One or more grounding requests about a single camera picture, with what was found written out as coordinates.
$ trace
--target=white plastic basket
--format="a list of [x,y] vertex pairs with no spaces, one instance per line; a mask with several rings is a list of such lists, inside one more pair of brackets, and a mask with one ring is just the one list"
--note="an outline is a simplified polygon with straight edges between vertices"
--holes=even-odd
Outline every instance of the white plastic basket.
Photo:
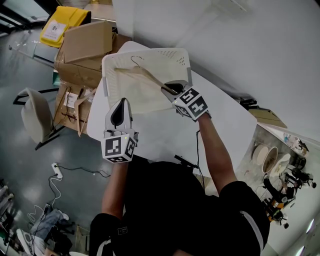
[[162,83],[174,80],[192,82],[188,52],[183,48],[154,48],[106,55],[102,60],[102,80],[110,107],[121,98],[127,98],[133,114],[172,108],[160,86],[148,78],[114,70],[131,69],[137,66],[134,62]]

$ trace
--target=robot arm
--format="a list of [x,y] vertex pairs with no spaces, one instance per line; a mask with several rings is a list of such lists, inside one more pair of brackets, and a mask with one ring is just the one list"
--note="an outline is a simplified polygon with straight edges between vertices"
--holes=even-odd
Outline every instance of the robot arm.
[[111,163],[130,162],[138,143],[138,132],[132,129],[130,103],[122,98],[105,116],[102,157]]
[[162,93],[172,103],[177,113],[196,121],[202,114],[208,113],[208,106],[199,91],[185,80],[167,82],[170,89],[176,92],[173,95],[166,88],[162,87]]

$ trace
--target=yellow bag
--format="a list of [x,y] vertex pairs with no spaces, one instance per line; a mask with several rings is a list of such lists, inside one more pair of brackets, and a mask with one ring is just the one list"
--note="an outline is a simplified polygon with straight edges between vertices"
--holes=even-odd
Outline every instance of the yellow bag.
[[91,22],[91,12],[75,7],[58,6],[40,34],[40,42],[59,48],[69,27]]

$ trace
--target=metal hanger hook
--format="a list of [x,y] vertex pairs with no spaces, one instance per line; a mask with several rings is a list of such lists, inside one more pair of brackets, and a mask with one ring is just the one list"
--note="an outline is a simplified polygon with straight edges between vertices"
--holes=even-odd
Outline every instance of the metal hanger hook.
[[130,59],[132,60],[133,63],[135,63],[136,65],[138,65],[138,67],[140,67],[140,65],[139,65],[138,63],[136,63],[136,62],[132,59],[133,57],[138,57],[138,58],[140,58],[141,60],[145,60],[144,58],[142,58],[142,57],[140,57],[140,56],[131,56]]

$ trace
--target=power strip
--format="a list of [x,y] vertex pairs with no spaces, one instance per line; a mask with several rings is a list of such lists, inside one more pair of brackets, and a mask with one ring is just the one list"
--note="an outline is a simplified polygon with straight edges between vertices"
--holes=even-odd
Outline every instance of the power strip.
[[58,164],[56,162],[54,162],[53,164],[51,164],[52,168],[53,168],[53,171],[55,174],[57,174],[57,178],[58,179],[62,179],[63,178],[63,175],[62,175],[62,172],[60,171],[60,168],[58,167]]

